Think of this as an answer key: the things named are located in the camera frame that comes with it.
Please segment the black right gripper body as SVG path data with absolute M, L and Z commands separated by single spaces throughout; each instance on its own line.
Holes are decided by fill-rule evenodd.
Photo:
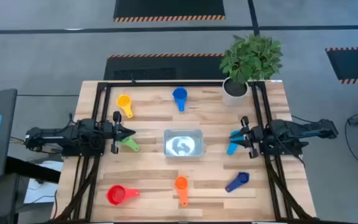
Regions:
M 247 116 L 242 117 L 242 134 L 244 140 L 242 145 L 245 148 L 250 148 L 249 157 L 254 159 L 259 156 L 254 143 L 261 142 L 263 139 L 263 128 L 261 126 L 249 127 L 249 119 Z

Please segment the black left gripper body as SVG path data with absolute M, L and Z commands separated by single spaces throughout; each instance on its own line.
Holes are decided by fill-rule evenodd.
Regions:
M 111 152 L 113 154 L 119 153 L 117 143 L 119 141 L 119 128 L 121 126 L 122 116 L 119 111 L 115 111 L 112 117 L 113 122 L 106 119 L 103 123 L 103 131 L 105 139 L 112 139 Z

